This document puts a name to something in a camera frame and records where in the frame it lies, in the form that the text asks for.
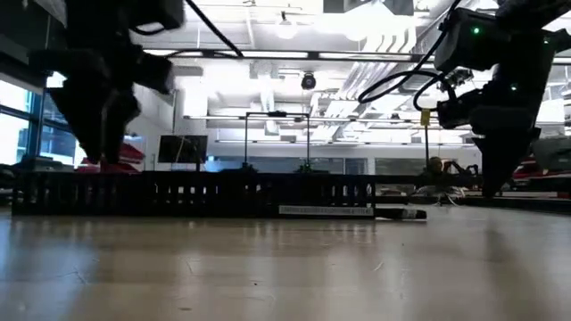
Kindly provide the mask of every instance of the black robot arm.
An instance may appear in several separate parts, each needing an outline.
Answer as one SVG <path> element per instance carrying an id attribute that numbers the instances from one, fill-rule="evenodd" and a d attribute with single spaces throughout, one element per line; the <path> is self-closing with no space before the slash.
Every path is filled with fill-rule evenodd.
<path id="1" fill-rule="evenodd" d="M 192 0 L 184 0 L 232 51 L 232 44 Z M 132 43 L 129 31 L 154 35 L 178 29 L 185 21 L 183 0 L 65 0 L 67 28 L 65 50 L 29 54 L 32 68 L 59 71 L 67 79 L 62 88 L 48 90 L 87 157 L 97 163 L 119 160 L 127 124 L 140 110 L 133 95 L 139 84 L 162 94 L 173 89 L 172 63 L 143 51 Z M 161 24 L 154 31 L 139 27 Z"/>
<path id="2" fill-rule="evenodd" d="M 571 48 L 565 30 L 542 27 L 570 6 L 569 1 L 506 1 L 495 17 L 459 8 L 445 22 L 447 36 L 434 59 L 438 70 L 494 67 L 482 89 L 439 102 L 436 109 L 443 128 L 469 124 L 480 135 L 475 143 L 482 152 L 486 196 L 501 189 L 539 137 L 535 119 L 553 58 Z"/>

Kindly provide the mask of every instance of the metal frame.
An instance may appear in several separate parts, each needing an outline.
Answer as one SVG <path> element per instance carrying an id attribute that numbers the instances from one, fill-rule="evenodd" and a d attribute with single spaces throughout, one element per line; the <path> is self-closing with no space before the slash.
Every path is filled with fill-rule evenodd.
<path id="1" fill-rule="evenodd" d="M 29 136 L 28 136 L 28 146 L 26 148 L 26 153 L 28 155 L 39 155 L 42 145 L 42 128 L 44 121 L 44 101 L 45 101 L 46 91 L 43 94 L 33 94 L 32 96 L 32 108 L 31 117 L 29 123 Z"/>
<path id="2" fill-rule="evenodd" d="M 268 117 L 279 117 L 282 118 L 282 116 L 276 116 L 275 112 L 262 112 L 262 111 L 249 111 L 246 113 L 246 116 L 244 118 L 245 120 L 245 124 L 244 124 L 244 165 L 248 163 L 248 118 L 250 118 L 250 116 L 252 115 L 259 115 L 259 116 L 268 116 Z M 288 112 L 288 113 L 283 113 L 283 117 L 288 117 L 288 116 L 294 116 L 294 117 L 305 117 L 305 119 L 307 120 L 307 164 L 310 165 L 310 114 L 306 113 L 306 112 Z"/>
<path id="3" fill-rule="evenodd" d="M 242 171 L 159 171 L 137 175 L 25 172 L 21 173 L 13 188 L 12 214 L 106 216 L 125 213 L 142 218 L 288 218 L 278 212 L 280 206 L 375 209 L 378 204 L 434 204 L 438 200 L 436 197 L 377 196 L 379 185 L 414 185 L 417 179 L 414 176 L 258 174 Z M 454 177 L 446 185 L 467 183 L 461 181 L 461 178 Z M 468 184 L 474 185 L 478 181 L 479 178 L 474 177 Z M 571 213 L 569 199 L 469 196 L 458 200 L 458 204 Z M 321 214 L 316 218 L 357 218 L 353 215 L 330 215 L 332 213 L 329 212 Z"/>
<path id="4" fill-rule="evenodd" d="M 0 104 L 0 113 L 15 117 L 17 119 L 25 119 L 25 120 L 32 119 L 32 115 L 29 112 L 19 111 L 17 109 L 4 106 L 2 104 Z"/>

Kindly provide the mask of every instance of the ceiling duct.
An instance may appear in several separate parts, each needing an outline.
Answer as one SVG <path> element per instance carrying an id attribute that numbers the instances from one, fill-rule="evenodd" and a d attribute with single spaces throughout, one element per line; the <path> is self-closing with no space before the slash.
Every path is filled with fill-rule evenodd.
<path id="1" fill-rule="evenodd" d="M 258 66 L 258 80 L 260 81 L 260 104 L 261 109 L 264 112 L 276 111 L 274 89 L 271 84 L 271 66 L 271 64 Z M 276 121 L 266 121 L 264 125 L 264 133 L 266 136 L 279 136 L 279 126 L 277 125 Z"/>
<path id="2" fill-rule="evenodd" d="M 441 4 L 435 6 L 431 10 L 430 16 L 435 17 L 435 19 L 428 27 L 426 27 L 425 30 L 423 30 L 420 34 L 418 34 L 417 42 L 410 50 L 411 53 L 414 53 L 414 54 L 422 54 L 423 53 L 424 54 L 433 45 L 433 43 L 436 41 L 436 39 L 441 34 L 441 31 L 438 30 L 437 27 L 443 21 L 444 17 L 446 16 L 446 13 L 448 12 L 448 8 L 450 7 L 452 2 L 453 2 L 453 0 L 442 1 Z M 476 9 L 478 4 L 479 4 L 479 0 L 464 0 L 464 1 L 460 2 L 459 6 L 465 7 L 468 9 Z M 365 90 L 367 87 L 369 87 L 370 85 L 377 82 L 378 80 L 385 78 L 389 75 L 392 75 L 394 73 L 397 73 L 397 72 L 410 70 L 412 67 L 413 67 L 413 64 L 411 64 L 411 63 L 396 64 L 394 66 L 394 68 L 392 68 L 386 74 L 384 74 L 384 73 L 374 74 L 374 77 L 371 77 L 369 82 L 367 82 L 364 86 L 357 88 L 357 91 L 360 93 L 363 90 Z M 383 86 L 381 86 L 377 89 L 377 92 L 380 93 L 384 89 L 387 89 L 388 87 L 393 86 L 398 81 L 400 81 L 400 80 L 396 79 L 393 82 L 389 82 L 387 84 L 384 84 Z"/>
<path id="3" fill-rule="evenodd" d="M 250 63 L 250 79 L 259 79 L 266 75 L 270 79 L 279 79 L 279 68 L 271 62 L 255 61 Z"/>
<path id="4" fill-rule="evenodd" d="M 323 13 L 346 13 L 371 1 L 373 0 L 323 0 Z"/>
<path id="5" fill-rule="evenodd" d="M 367 43 L 363 47 L 364 52 L 408 53 L 413 49 L 417 42 L 416 26 L 413 23 L 414 20 L 412 17 L 407 17 L 406 15 L 395 15 L 393 11 L 403 13 L 403 10 L 405 10 L 401 9 L 399 11 L 395 9 L 396 5 L 398 4 L 392 1 L 384 1 L 383 3 L 375 1 L 371 3 L 370 8 L 367 8 L 369 11 L 374 11 L 376 16 L 383 16 L 383 19 L 378 19 L 377 17 L 376 21 L 383 22 L 384 25 L 378 27 L 382 27 L 381 30 L 384 30 L 385 33 L 370 35 L 367 38 Z M 377 78 L 387 76 L 396 65 L 396 63 L 386 62 L 356 62 L 353 64 L 349 77 L 340 88 L 338 96 L 343 99 L 356 99 L 362 88 L 372 85 Z M 367 109 L 368 105 L 365 105 L 348 112 L 353 113 L 355 117 L 361 117 L 363 112 Z M 350 126 L 350 124 L 344 124 L 342 126 L 333 125 L 329 127 L 320 126 L 318 130 L 314 132 L 314 135 L 323 136 L 324 133 L 327 132 L 335 136 L 342 136 L 343 133 L 337 133 L 337 131 L 343 131 L 348 126 Z"/>
<path id="6" fill-rule="evenodd" d="M 394 15 L 414 15 L 414 1 L 412 0 L 384 0 L 383 4 Z"/>
<path id="7" fill-rule="evenodd" d="M 439 71 L 434 69 L 434 68 L 423 68 L 422 70 L 426 70 L 426 71 L 430 71 L 433 73 L 438 73 Z M 425 85 L 427 81 L 426 76 L 419 76 L 419 75 L 415 75 L 412 76 L 409 81 L 407 81 L 404 85 L 402 85 L 399 89 L 398 92 L 401 94 L 408 94 L 408 95 L 414 95 L 420 88 L 422 88 L 422 86 Z"/>

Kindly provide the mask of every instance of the black cable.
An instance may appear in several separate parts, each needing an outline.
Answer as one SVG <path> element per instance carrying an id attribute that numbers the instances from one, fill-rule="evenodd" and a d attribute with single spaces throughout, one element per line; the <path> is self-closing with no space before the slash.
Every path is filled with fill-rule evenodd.
<path id="1" fill-rule="evenodd" d="M 446 35 L 448 34 L 448 26 L 447 23 L 450 19 L 450 16 L 452 14 L 452 12 L 454 10 L 456 10 L 456 7 L 458 6 L 458 4 L 460 3 L 461 0 L 455 0 L 454 3 L 452 3 L 452 5 L 450 6 L 450 9 L 448 9 L 448 13 L 446 13 L 446 17 L 444 17 L 444 21 L 443 21 L 443 30 L 440 34 L 440 36 L 438 37 L 438 39 L 436 39 L 436 41 L 434 42 L 434 44 L 430 47 L 430 49 L 428 49 L 428 51 L 426 52 L 426 54 L 422 57 L 422 59 L 420 59 L 420 61 L 418 62 L 418 64 L 412 69 L 412 71 L 419 71 L 420 68 L 422 68 L 422 65 L 424 65 L 428 59 L 430 58 L 430 56 L 432 56 L 432 54 L 436 51 L 436 49 L 438 48 L 438 46 L 442 43 L 442 41 L 444 40 L 444 38 L 446 37 Z M 385 91 L 383 91 L 380 94 L 377 95 L 373 95 L 368 97 L 369 94 L 371 94 L 372 92 L 374 92 L 375 90 L 377 90 L 379 87 L 381 87 L 382 85 L 384 85 L 387 81 L 387 78 L 390 78 L 391 76 L 388 76 L 387 78 L 383 78 L 379 81 L 377 81 L 375 84 L 373 84 L 372 86 L 370 86 L 369 88 L 365 89 L 365 91 L 363 91 L 359 97 L 357 98 L 357 100 L 359 101 L 359 103 L 371 103 L 374 102 L 375 100 L 383 97 L 384 95 L 387 95 L 389 93 L 391 93 L 394 89 L 404 85 L 404 83 L 406 83 L 407 81 L 410 80 L 410 78 L 413 76 L 414 74 L 409 74 L 407 77 L 403 78 L 401 81 L 399 81 L 396 85 L 391 86 L 390 88 L 386 89 Z"/>
<path id="2" fill-rule="evenodd" d="M 418 106 L 418 98 L 422 95 L 422 93 L 424 93 L 431 85 L 433 85 L 437 81 L 443 84 L 444 90 L 446 90 L 446 93 L 448 94 L 448 98 L 452 101 L 456 100 L 456 93 L 454 92 L 454 88 L 452 88 L 452 86 L 448 83 L 448 81 L 446 81 L 443 73 L 437 74 L 435 72 L 426 71 L 426 70 L 407 70 L 407 71 L 397 72 L 394 73 L 393 75 L 383 78 L 379 81 L 379 83 L 381 83 L 380 86 L 382 86 L 384 83 L 387 83 L 398 77 L 405 76 L 410 78 L 414 75 L 427 76 L 431 78 L 430 81 L 428 81 L 424 86 L 422 86 L 414 96 L 413 104 L 415 109 L 417 109 L 418 111 L 422 111 L 422 108 Z"/>
<path id="3" fill-rule="evenodd" d="M 210 19 L 208 19 L 208 17 L 206 17 L 204 12 L 202 10 L 200 10 L 198 5 L 196 5 L 192 0 L 186 0 L 186 3 L 194 11 L 194 13 L 196 13 L 198 18 L 200 18 L 200 20 L 204 22 L 206 27 L 208 27 L 208 29 L 210 29 L 212 31 L 212 33 L 214 33 L 214 35 L 216 35 L 216 37 L 218 37 L 220 39 L 220 41 L 222 41 L 225 45 L 227 45 L 228 48 L 232 49 L 232 51 L 236 53 L 236 57 L 239 57 L 239 58 L 244 57 L 244 54 L 242 53 L 242 51 L 240 49 L 238 49 L 238 47 L 236 47 L 236 45 L 234 45 L 230 40 L 228 40 L 228 38 L 226 36 L 224 36 L 224 34 L 222 34 L 222 32 L 220 32 L 220 30 L 218 28 L 216 28 L 216 26 L 214 26 L 212 21 L 210 21 Z M 177 51 L 175 53 L 171 53 L 169 55 L 169 57 L 174 57 L 178 54 L 187 53 L 187 52 L 188 52 L 187 50 L 180 50 L 180 51 Z"/>
<path id="4" fill-rule="evenodd" d="M 136 34 L 141 35 L 141 36 L 155 36 L 155 35 L 162 33 L 165 30 L 165 28 L 158 28 L 155 30 L 146 31 L 146 30 L 140 29 L 139 27 L 134 27 L 131 30 L 133 30 L 133 32 L 135 32 Z"/>
<path id="5" fill-rule="evenodd" d="M 427 83 L 425 83 L 415 94 L 414 94 L 414 98 L 412 98 L 412 105 L 414 106 L 414 108 L 417 111 L 422 111 L 423 109 L 428 109 L 428 108 L 422 108 L 420 106 L 418 106 L 418 98 L 420 98 L 420 96 L 432 85 L 434 85 L 436 82 L 441 82 L 442 84 L 446 84 L 448 85 L 448 87 L 452 90 L 453 95 L 452 97 L 454 99 L 456 99 L 456 93 L 454 92 L 454 88 L 452 88 L 452 86 L 450 85 L 450 83 L 446 80 L 446 74 L 445 73 L 440 73 L 438 75 L 436 75 L 434 78 L 430 79 Z"/>

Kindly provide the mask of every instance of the security camera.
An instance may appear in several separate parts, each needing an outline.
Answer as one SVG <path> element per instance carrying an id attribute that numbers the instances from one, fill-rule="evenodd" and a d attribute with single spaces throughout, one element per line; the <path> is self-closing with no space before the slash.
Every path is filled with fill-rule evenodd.
<path id="1" fill-rule="evenodd" d="M 304 90 L 311 90 L 317 85 L 317 80 L 313 77 L 313 73 L 306 72 L 302 79 L 302 88 Z"/>

